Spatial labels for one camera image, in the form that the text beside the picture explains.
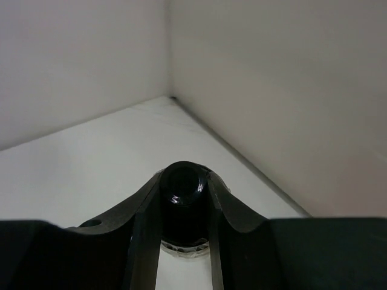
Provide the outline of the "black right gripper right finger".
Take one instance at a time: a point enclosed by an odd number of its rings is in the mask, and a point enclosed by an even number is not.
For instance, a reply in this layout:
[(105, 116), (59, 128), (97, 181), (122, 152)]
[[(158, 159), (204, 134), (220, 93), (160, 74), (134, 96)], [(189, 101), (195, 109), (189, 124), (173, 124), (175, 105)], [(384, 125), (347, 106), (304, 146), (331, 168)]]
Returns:
[(386, 288), (386, 219), (268, 219), (207, 184), (214, 289)]

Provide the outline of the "black-capped bottle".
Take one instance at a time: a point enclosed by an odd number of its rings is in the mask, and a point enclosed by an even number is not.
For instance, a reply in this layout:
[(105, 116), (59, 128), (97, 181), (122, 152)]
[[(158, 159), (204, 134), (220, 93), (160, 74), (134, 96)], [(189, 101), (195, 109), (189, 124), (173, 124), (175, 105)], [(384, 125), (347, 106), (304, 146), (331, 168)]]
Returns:
[(179, 161), (167, 166), (159, 180), (161, 244), (179, 256), (197, 257), (209, 247), (207, 170)]

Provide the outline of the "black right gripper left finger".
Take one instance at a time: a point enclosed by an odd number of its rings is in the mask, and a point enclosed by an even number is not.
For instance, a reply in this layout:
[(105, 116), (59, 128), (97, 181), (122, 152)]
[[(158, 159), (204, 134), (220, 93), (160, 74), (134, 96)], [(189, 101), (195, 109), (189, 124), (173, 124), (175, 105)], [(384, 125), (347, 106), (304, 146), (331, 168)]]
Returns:
[(79, 227), (1, 222), (2, 289), (154, 289), (161, 242), (158, 182)]

